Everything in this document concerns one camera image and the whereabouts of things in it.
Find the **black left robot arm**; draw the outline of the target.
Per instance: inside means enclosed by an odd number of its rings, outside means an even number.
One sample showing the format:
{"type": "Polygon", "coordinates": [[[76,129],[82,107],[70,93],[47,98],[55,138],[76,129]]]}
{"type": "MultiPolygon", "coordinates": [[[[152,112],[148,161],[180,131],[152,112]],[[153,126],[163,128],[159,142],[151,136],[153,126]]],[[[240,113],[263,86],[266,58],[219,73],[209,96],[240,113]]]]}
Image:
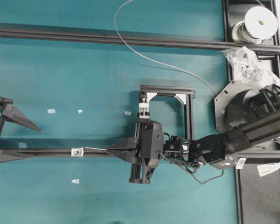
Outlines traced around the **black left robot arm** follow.
{"type": "MultiPolygon", "coordinates": [[[[13,105],[13,100],[0,96],[0,137],[4,125],[9,122],[22,127],[26,127],[40,132],[41,128],[28,119],[17,107],[13,105]]],[[[35,157],[100,157],[112,156],[120,158],[131,164],[140,163],[138,150],[140,140],[133,137],[116,143],[108,149],[79,147],[79,148],[0,148],[0,163],[10,161],[20,161],[35,157]]]]}

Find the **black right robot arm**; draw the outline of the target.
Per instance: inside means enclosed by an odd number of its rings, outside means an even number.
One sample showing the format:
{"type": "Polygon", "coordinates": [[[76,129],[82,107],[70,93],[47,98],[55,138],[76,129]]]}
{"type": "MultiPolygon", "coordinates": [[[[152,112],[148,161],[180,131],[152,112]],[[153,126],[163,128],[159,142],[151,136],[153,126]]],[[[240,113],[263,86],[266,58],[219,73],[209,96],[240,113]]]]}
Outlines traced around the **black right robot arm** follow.
{"type": "Polygon", "coordinates": [[[252,88],[231,81],[214,98],[217,134],[195,140],[192,134],[190,88],[140,86],[135,135],[107,148],[12,149],[12,158],[34,156],[108,155],[131,164],[129,182],[149,184],[161,160],[175,164],[190,175],[208,164],[220,170],[240,164],[237,154],[280,136],[280,86],[252,88]],[[185,106],[185,137],[164,132],[149,116],[149,101],[157,96],[176,97],[185,106]]]}

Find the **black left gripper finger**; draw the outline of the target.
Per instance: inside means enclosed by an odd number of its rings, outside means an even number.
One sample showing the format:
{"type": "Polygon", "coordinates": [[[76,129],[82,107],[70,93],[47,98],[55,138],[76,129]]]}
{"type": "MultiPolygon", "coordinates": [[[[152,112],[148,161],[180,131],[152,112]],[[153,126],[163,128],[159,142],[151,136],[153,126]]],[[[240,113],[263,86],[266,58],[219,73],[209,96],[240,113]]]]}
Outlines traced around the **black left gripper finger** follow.
{"type": "Polygon", "coordinates": [[[33,155],[0,149],[0,163],[34,158],[33,155]]]}

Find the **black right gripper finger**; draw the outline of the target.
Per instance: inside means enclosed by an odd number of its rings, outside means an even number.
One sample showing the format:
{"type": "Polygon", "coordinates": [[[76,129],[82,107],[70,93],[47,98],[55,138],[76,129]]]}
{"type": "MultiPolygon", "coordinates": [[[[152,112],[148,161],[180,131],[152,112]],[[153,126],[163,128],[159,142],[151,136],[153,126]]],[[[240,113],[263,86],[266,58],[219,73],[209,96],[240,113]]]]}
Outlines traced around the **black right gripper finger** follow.
{"type": "Polygon", "coordinates": [[[30,128],[38,132],[41,131],[39,126],[29,120],[17,107],[13,105],[5,105],[1,114],[6,117],[7,122],[30,128]]]}

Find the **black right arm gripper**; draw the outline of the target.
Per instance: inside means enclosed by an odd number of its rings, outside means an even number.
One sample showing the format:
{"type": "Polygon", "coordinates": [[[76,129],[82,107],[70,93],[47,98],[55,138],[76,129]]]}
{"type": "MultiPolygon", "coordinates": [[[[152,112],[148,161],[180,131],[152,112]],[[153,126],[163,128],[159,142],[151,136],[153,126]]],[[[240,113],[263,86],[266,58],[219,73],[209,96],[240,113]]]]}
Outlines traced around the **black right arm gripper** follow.
{"type": "Polygon", "coordinates": [[[110,145],[106,152],[132,163],[130,183],[150,184],[154,170],[161,160],[159,153],[163,152],[164,132],[162,125],[150,119],[138,119],[135,136],[110,145]]]}

